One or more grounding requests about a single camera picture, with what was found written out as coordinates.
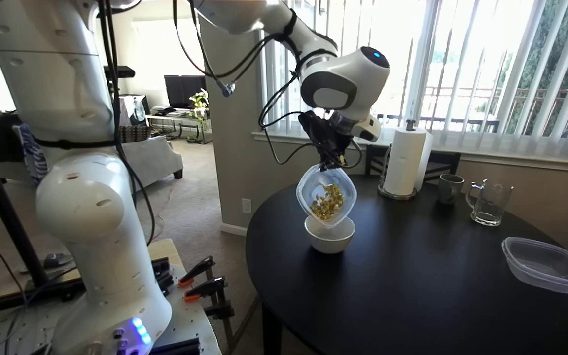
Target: black table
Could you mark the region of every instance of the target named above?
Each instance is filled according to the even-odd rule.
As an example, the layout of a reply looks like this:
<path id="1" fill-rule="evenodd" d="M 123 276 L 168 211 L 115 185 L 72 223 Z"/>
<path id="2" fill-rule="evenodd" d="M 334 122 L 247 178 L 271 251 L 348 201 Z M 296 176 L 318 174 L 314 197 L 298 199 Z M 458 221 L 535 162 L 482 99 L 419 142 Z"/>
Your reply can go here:
<path id="1" fill-rule="evenodd" d="M 519 282 L 505 237 L 547 235 L 505 215 L 488 229 L 466 203 L 436 205 L 436 187 L 411 201 L 356 178 L 358 233 L 344 254 L 316 253 L 294 187 L 255 213 L 247 264 L 263 300 L 265 353 L 287 325 L 320 353 L 568 353 L 568 296 Z"/>

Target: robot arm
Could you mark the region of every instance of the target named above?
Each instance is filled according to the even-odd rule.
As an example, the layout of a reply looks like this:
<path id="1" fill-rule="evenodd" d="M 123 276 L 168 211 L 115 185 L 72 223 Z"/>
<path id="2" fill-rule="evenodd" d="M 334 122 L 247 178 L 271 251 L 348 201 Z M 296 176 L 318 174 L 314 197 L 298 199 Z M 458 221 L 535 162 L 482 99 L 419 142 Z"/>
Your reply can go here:
<path id="1" fill-rule="evenodd" d="M 361 47 L 338 57 L 338 45 L 310 30 L 285 4 L 204 0 L 198 10 L 231 34 L 249 32 L 261 22 L 267 34 L 296 55 L 296 75 L 304 103 L 312 109 L 334 111 L 330 120 L 316 116 L 312 111 L 300 114 L 300 122 L 318 148 L 324 168 L 346 166 L 346 148 L 354 136 L 379 138 L 379 124 L 369 111 L 389 75 L 389 61 L 381 51 Z"/>

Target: window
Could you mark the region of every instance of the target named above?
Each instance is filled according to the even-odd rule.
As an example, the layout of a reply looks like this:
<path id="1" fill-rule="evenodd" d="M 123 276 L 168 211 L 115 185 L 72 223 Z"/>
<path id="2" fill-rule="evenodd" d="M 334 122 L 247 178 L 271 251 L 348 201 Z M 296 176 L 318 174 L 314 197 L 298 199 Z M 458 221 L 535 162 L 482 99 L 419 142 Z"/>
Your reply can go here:
<path id="1" fill-rule="evenodd" d="M 290 0 L 298 16 L 352 53 L 381 49 L 391 77 L 373 114 L 385 128 L 462 140 L 568 146 L 568 0 Z M 267 95 L 294 67 L 283 45 L 265 61 Z M 294 87 L 273 118 L 304 109 Z M 294 118 L 279 132 L 296 134 Z"/>

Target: floor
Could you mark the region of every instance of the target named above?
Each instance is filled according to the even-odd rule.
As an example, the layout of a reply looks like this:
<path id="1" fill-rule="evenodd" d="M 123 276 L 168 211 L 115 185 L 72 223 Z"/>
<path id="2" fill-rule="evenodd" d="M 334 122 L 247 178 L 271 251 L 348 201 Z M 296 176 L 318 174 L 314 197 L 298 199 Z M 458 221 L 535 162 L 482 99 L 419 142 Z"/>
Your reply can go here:
<path id="1" fill-rule="evenodd" d="M 231 318 L 235 339 L 233 353 L 259 355 L 263 353 L 261 306 L 245 266 L 245 237 L 225 235 L 219 231 L 221 205 L 218 195 L 214 144 L 188 144 L 186 140 L 174 140 L 172 144 L 184 158 L 184 180 L 174 180 L 168 176 L 147 189 L 154 209 L 154 223 L 143 195 L 139 195 L 137 209 L 145 233 L 150 233 L 154 225 L 156 239 L 172 239 L 184 258 L 186 268 L 206 256 L 216 258 L 214 270 L 218 276 L 225 276 L 229 284 L 227 296 L 235 308 L 235 318 Z M 32 185 L 8 182 L 6 193 L 10 195 L 10 201 L 40 258 L 44 258 L 48 253 L 68 253 L 64 245 L 44 233 L 36 221 Z M 20 284 L 26 284 L 30 278 L 24 272 L 24 262 L 10 243 L 3 221 L 0 253 L 8 260 Z M 0 260 L 0 294 L 12 294 L 16 290 L 16 282 Z M 221 349 L 227 353 L 223 324 L 212 324 L 219 337 Z M 312 353 L 289 331 L 285 331 L 283 341 L 283 353 Z"/>

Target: metal stand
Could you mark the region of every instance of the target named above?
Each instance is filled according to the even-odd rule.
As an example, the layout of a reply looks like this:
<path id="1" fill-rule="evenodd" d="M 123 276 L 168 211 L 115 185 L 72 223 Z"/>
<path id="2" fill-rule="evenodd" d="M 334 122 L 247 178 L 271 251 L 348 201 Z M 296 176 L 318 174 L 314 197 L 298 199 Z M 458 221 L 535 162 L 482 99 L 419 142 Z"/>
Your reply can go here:
<path id="1" fill-rule="evenodd" d="M 32 282 L 36 288 L 42 288 L 44 284 L 48 284 L 48 276 L 44 272 L 44 266 L 24 231 L 24 225 L 20 223 L 10 199 L 8 199 L 8 193 L 0 182 L 0 219 L 3 223 L 6 225 L 6 231 L 16 247 L 16 251 L 20 253 L 30 276 L 32 276 Z"/>

